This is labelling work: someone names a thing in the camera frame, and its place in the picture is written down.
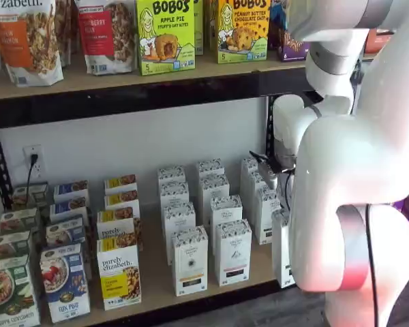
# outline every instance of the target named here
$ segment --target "bobo's peanut butter chocolate chip box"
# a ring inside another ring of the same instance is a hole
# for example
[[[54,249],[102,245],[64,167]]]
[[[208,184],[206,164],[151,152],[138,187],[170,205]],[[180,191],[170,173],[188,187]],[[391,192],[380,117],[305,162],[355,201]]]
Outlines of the bobo's peanut butter chocolate chip box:
[[[137,0],[142,75],[194,69],[194,2]]]
[[[218,0],[218,63],[267,58],[270,0]]]

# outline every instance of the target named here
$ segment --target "green box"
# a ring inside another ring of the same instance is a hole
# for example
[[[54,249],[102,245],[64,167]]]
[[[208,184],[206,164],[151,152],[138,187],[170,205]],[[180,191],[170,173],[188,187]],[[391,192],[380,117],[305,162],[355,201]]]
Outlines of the green box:
[[[194,3],[190,0],[137,0],[142,75],[196,67]]]

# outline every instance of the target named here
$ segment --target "orange label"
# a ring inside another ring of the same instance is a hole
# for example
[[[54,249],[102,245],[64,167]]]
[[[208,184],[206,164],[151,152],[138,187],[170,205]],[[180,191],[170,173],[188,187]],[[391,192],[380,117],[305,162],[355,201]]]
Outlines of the orange label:
[[[11,67],[31,67],[26,21],[0,16],[0,51]]]

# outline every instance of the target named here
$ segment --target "white wall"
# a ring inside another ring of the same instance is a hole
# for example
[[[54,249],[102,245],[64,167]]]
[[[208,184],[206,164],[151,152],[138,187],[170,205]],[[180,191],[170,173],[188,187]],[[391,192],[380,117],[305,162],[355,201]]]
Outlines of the white wall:
[[[187,165],[192,181],[193,163],[214,157],[237,189],[240,159],[263,152],[265,110],[264,98],[245,99],[2,129],[0,137],[14,186],[27,179],[22,148],[41,144],[50,185],[87,178],[100,209],[105,178],[136,174],[141,202],[155,203],[157,168]]]

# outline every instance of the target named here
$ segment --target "granola bag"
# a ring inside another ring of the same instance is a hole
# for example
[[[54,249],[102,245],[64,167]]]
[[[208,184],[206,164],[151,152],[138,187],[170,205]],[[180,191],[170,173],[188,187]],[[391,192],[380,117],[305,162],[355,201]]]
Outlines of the granola bag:
[[[0,52],[18,87],[63,79],[55,8],[55,0],[0,0]]]
[[[127,73],[136,69],[135,2],[76,0],[87,73]]]

